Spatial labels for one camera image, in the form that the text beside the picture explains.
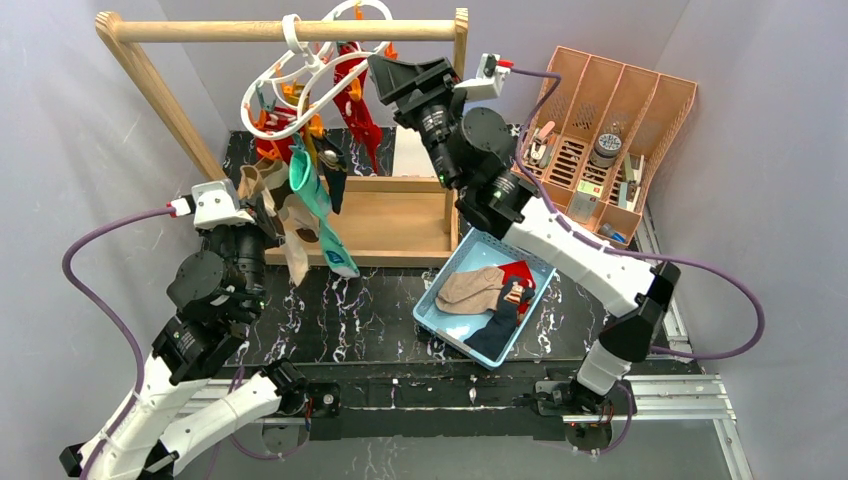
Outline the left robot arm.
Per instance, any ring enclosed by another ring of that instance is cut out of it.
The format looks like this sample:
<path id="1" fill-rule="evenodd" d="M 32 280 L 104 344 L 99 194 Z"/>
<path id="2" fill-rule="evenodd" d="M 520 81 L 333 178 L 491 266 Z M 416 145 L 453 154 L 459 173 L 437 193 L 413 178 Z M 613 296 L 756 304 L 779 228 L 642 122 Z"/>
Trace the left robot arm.
<path id="1" fill-rule="evenodd" d="M 203 246 L 181 263 L 168 286 L 175 314 L 150 354 L 137 357 L 130 392 L 99 433 L 61 452 L 71 478 L 171 479 L 250 422 L 298 414 L 307 406 L 306 378 L 282 358 L 224 397 L 183 414 L 244 343 L 244 327 L 261 316 L 265 252 L 276 236 L 261 198 L 185 196 L 170 202 L 165 213 L 192 215 Z"/>

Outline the white sock hanger with clips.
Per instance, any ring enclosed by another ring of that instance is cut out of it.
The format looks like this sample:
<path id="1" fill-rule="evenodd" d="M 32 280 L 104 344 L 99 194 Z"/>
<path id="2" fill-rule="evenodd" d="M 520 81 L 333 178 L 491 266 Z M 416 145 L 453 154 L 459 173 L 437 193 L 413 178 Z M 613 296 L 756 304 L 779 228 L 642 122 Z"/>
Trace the white sock hanger with clips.
<path id="1" fill-rule="evenodd" d="M 300 38 L 288 40 L 288 50 L 245 90 L 240 109 L 243 126 L 264 140 L 281 140 L 298 133 L 325 106 L 332 103 L 345 86 L 366 71 L 367 63 L 356 66 L 339 84 L 311 101 L 309 96 L 319 80 L 333 73 L 339 62 L 356 58 L 364 58 L 366 61 L 370 56 L 385 54 L 392 45 L 389 41 L 383 41 L 371 50 L 361 50 L 338 58 L 337 42 L 340 41 L 333 39 L 312 46 Z M 279 103 L 291 111 L 284 117 L 288 121 L 286 126 L 273 131 L 267 123 Z"/>

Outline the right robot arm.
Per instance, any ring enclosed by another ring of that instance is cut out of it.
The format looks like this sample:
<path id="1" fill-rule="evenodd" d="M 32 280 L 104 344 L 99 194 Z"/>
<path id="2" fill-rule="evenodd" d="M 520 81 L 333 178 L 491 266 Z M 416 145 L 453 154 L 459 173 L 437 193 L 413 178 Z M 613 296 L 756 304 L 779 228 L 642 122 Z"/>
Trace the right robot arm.
<path id="1" fill-rule="evenodd" d="M 415 131 L 442 187 L 475 229 L 532 254 L 600 300 L 611 322 L 592 343 L 563 395 L 566 408 L 601 407 L 653 346 L 680 277 L 668 258 L 619 250 L 564 216 L 521 162 L 500 114 L 478 100 L 498 95 L 510 63 L 494 55 L 482 73 L 460 80 L 445 59 L 368 61 L 379 100 Z"/>

